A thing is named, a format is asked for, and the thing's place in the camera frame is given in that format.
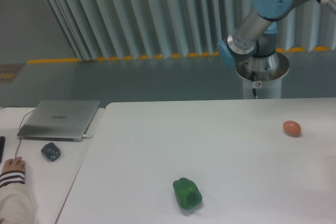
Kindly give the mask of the person's hand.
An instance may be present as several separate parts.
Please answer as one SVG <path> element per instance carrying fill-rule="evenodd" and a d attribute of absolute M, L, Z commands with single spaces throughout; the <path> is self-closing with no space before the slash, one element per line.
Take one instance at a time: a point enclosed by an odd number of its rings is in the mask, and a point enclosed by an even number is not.
<path fill-rule="evenodd" d="M 1 174 L 10 172 L 26 172 L 25 161 L 22 157 L 10 158 L 5 161 Z"/>

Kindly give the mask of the white striped sleeve forearm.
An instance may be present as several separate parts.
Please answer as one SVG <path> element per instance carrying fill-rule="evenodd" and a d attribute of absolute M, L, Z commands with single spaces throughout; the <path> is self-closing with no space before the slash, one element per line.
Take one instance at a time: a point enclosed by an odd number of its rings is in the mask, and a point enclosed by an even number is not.
<path fill-rule="evenodd" d="M 35 223 L 33 202 L 22 171 L 1 174 L 1 223 Z"/>

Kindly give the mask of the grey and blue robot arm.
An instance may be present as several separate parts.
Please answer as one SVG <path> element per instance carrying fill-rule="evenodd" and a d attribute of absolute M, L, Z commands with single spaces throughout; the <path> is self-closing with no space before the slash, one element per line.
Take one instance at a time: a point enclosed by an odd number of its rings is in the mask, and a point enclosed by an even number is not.
<path fill-rule="evenodd" d="M 310 0 L 252 0 L 253 9 L 225 39 L 217 44 L 221 60 L 234 66 L 257 51 L 258 39 L 294 8 Z M 314 0 L 335 10 L 335 0 Z"/>

